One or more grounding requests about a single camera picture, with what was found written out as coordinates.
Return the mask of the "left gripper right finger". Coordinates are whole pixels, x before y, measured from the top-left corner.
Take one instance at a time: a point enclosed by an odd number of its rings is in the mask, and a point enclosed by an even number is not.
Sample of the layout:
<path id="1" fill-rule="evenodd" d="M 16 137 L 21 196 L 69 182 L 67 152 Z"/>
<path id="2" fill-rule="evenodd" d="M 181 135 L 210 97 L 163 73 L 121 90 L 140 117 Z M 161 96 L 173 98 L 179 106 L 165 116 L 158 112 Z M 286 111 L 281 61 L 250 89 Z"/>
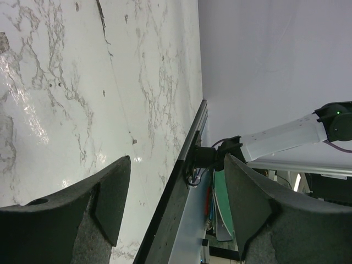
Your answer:
<path id="1" fill-rule="evenodd" d="M 351 208 L 290 190 L 232 155 L 224 173 L 245 263 L 351 263 Z"/>

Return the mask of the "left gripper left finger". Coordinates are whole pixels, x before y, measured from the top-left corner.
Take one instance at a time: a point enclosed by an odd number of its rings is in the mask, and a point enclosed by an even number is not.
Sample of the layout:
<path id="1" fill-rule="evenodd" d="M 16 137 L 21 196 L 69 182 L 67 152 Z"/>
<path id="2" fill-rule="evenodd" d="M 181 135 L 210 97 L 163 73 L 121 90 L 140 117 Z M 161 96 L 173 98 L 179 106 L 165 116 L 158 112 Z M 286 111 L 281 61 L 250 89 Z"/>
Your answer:
<path id="1" fill-rule="evenodd" d="M 129 189 L 124 156 L 48 196 L 1 208 L 1 263 L 109 263 Z"/>

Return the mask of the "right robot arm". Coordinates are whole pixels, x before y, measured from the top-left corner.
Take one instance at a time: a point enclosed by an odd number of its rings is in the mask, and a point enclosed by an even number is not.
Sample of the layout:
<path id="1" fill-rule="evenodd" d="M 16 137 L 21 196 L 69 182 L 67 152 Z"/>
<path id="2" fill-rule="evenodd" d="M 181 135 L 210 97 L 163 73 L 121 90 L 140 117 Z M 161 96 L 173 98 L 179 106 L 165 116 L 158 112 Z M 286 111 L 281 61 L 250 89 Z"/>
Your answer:
<path id="1" fill-rule="evenodd" d="M 224 157 L 231 154 L 243 163 L 302 145 L 323 142 L 345 153 L 335 141 L 351 141 L 351 102 L 332 102 L 295 121 L 261 131 L 219 140 L 218 148 L 196 146 L 192 166 L 201 169 L 224 169 Z"/>

